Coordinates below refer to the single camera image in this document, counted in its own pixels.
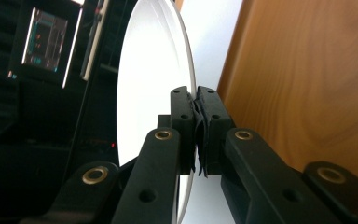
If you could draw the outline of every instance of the white wall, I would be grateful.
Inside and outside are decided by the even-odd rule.
[[[181,15],[193,55],[197,86],[217,89],[241,3],[241,0],[184,0]],[[194,176],[182,223],[234,223],[220,179],[220,176],[208,179]]]

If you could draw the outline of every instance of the white round plate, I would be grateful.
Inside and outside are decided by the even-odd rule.
[[[117,146],[120,165],[137,157],[158,115],[171,114],[170,93],[196,80],[185,26],[171,0],[139,0],[121,51],[117,85]],[[178,222],[186,210],[193,175],[181,176]]]

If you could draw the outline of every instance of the brass ring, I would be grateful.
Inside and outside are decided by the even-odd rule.
[[[94,168],[89,169],[86,173],[83,174],[83,183],[88,185],[94,185],[98,184],[100,182],[103,182],[107,178],[108,169],[104,166],[97,166]],[[101,173],[101,176],[93,177],[91,176],[92,173],[99,172]]]
[[[321,178],[335,184],[343,184],[345,181],[347,181],[345,175],[332,168],[320,167],[318,168],[317,172]]]
[[[155,133],[155,137],[158,140],[168,140],[170,138],[172,138],[172,134],[169,131],[159,131]]]
[[[251,140],[253,138],[252,134],[247,131],[237,131],[235,136],[240,140]]]

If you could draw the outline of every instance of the wood grain surface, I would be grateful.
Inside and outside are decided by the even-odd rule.
[[[358,175],[358,0],[244,1],[218,92],[288,165]]]

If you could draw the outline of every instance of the wooden cabinet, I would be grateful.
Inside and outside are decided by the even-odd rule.
[[[358,1],[243,1],[218,92],[288,165],[358,175]]]

